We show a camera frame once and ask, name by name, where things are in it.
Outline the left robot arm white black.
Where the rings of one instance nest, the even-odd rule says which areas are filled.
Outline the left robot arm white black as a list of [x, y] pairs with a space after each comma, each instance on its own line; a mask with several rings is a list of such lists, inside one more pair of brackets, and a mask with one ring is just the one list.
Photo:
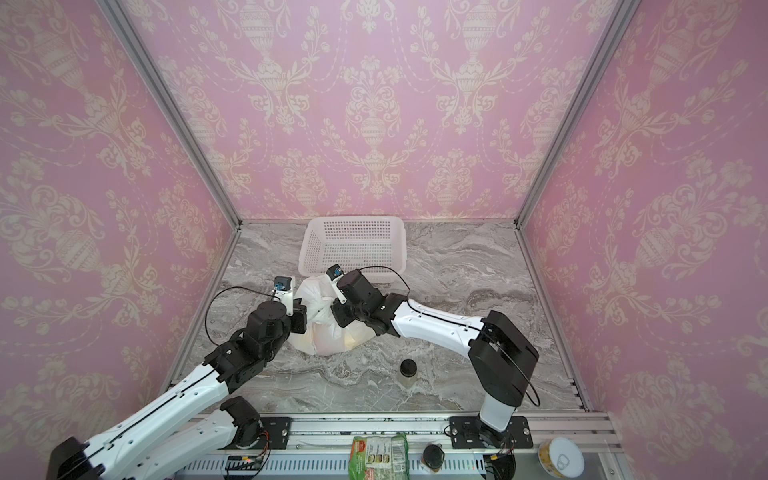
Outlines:
[[50, 454], [49, 479], [166, 479], [226, 447], [269, 447], [270, 434], [249, 401], [236, 395], [292, 334], [303, 334], [300, 300], [261, 303], [244, 328], [220, 344], [177, 385], [86, 441], [70, 437]]

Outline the white plastic bag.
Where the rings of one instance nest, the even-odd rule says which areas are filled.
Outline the white plastic bag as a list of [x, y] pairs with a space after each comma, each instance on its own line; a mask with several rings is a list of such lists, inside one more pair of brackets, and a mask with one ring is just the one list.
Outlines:
[[308, 277], [296, 294], [307, 307], [307, 328], [303, 334], [292, 333], [288, 343], [300, 352], [313, 356], [329, 356], [351, 351], [375, 337], [363, 322], [353, 321], [340, 327], [331, 311], [337, 299], [326, 276]]

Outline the white perforated plastic basket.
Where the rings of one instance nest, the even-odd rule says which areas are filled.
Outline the white perforated plastic basket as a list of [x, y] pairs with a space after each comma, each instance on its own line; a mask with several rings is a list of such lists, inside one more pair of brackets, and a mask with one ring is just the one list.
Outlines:
[[318, 217], [309, 221], [298, 261], [304, 277], [324, 274], [339, 265], [360, 268], [373, 283], [391, 283], [407, 266], [406, 229], [393, 216]]

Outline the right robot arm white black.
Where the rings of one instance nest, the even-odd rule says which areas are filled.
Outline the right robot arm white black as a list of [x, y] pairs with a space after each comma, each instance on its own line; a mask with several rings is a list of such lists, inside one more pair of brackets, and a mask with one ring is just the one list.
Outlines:
[[531, 383], [539, 353], [506, 315], [456, 315], [422, 305], [409, 293], [383, 294], [362, 269], [345, 272], [333, 265], [326, 277], [337, 296], [331, 311], [340, 327], [362, 323], [378, 336], [418, 339], [467, 358], [485, 392], [474, 421], [477, 436], [492, 447], [512, 446], [507, 430], [513, 414], [529, 392], [529, 400], [540, 404]]

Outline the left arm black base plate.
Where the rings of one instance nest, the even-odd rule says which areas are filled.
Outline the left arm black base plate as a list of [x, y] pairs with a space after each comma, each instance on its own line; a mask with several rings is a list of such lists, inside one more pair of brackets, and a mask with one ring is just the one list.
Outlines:
[[234, 445], [240, 449], [285, 450], [292, 419], [290, 417], [262, 417], [238, 428]]

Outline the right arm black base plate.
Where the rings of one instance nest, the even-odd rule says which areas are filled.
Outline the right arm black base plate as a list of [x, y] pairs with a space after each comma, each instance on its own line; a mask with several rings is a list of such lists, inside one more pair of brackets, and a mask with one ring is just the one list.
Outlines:
[[478, 415], [453, 416], [445, 432], [454, 449], [516, 450], [534, 446], [527, 419], [518, 416], [512, 416], [501, 432], [483, 423]]

